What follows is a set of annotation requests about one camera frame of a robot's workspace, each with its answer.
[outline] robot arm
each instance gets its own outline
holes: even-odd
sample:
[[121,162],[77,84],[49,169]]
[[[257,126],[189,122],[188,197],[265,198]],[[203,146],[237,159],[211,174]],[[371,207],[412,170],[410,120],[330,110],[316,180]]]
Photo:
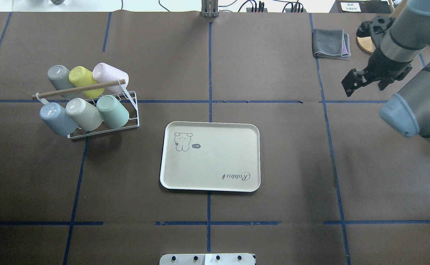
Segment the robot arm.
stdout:
[[[390,28],[379,33],[383,38],[380,45],[376,43],[378,48],[367,67],[352,69],[342,81],[348,97],[374,81],[380,81],[378,86],[383,90],[408,74],[410,62],[430,45],[430,0],[409,0]],[[430,63],[393,95],[380,117],[405,137],[420,134],[430,141]]]

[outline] cup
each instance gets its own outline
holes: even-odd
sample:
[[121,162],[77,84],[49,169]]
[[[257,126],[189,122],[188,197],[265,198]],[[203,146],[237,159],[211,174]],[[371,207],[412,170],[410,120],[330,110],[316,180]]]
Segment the cup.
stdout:
[[130,113],[114,96],[106,95],[101,97],[96,106],[108,127],[116,129],[123,127],[128,122]]
[[76,122],[66,113],[65,108],[55,102],[40,109],[40,118],[59,136],[67,136],[77,128]]
[[[76,87],[97,84],[97,82],[92,78],[92,72],[84,67],[74,67],[71,72],[69,72],[69,82],[71,82]],[[90,99],[95,99],[102,95],[105,88],[98,88],[93,90],[88,90],[82,92],[86,97]]]
[[72,99],[66,105],[66,113],[84,131],[93,131],[102,124],[99,111],[81,98]]
[[[55,87],[56,90],[69,89],[74,87],[73,84],[71,84],[71,82],[69,82],[69,79],[68,79],[69,77],[68,68],[62,65],[51,67],[48,70],[47,75],[48,75],[48,80],[50,80],[50,82],[52,83],[52,85]],[[77,98],[78,95],[79,95],[79,92],[62,95],[62,97],[64,97],[65,99],[73,99],[73,98]]]
[[[124,79],[125,84],[122,84],[122,86],[126,88],[128,84],[128,74],[126,72],[106,63],[97,64],[92,71],[92,77],[99,83],[112,82],[115,80]],[[114,94],[123,92],[122,88],[119,85],[109,86],[107,87],[107,89]]]

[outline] tray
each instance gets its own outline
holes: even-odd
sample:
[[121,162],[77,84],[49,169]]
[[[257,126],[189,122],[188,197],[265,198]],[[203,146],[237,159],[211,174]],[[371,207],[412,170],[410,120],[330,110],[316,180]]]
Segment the tray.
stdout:
[[171,122],[159,180],[177,190],[255,191],[261,184],[259,130],[252,124]]

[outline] yellow cup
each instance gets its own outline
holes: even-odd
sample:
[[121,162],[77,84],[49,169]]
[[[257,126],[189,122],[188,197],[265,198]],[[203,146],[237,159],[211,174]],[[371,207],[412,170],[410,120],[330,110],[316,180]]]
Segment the yellow cup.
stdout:
[[[85,86],[85,85],[92,85],[97,84],[97,81],[95,81],[92,78],[92,72],[87,70],[84,67],[74,67],[69,72],[69,82],[71,82],[75,87],[78,86]],[[96,97],[99,97],[104,92],[104,87],[88,90],[82,92],[86,97],[90,99],[94,99]]]

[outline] towel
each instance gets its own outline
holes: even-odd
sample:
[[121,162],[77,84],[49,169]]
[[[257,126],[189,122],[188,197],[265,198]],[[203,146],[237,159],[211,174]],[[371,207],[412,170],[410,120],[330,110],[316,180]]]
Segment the towel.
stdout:
[[340,29],[314,29],[311,37],[313,55],[324,58],[349,60],[349,34]]

